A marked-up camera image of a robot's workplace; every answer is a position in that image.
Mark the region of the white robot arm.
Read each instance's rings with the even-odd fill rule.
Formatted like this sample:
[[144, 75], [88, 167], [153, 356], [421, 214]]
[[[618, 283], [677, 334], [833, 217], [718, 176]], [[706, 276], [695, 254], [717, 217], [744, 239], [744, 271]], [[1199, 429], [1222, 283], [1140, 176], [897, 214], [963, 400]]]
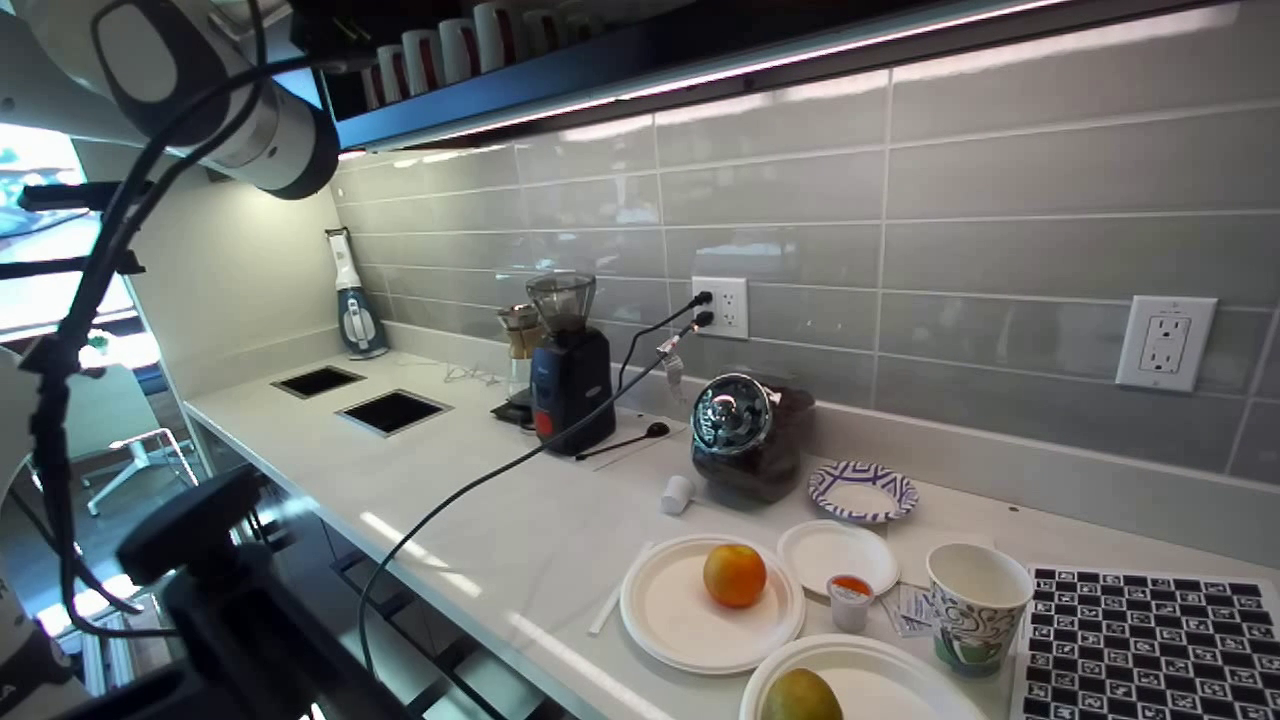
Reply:
[[257, 62], [237, 47], [199, 0], [5, 0], [37, 47], [73, 83], [167, 147], [228, 133], [203, 166], [279, 202], [319, 194], [338, 155], [328, 116], [270, 75], [232, 87]]

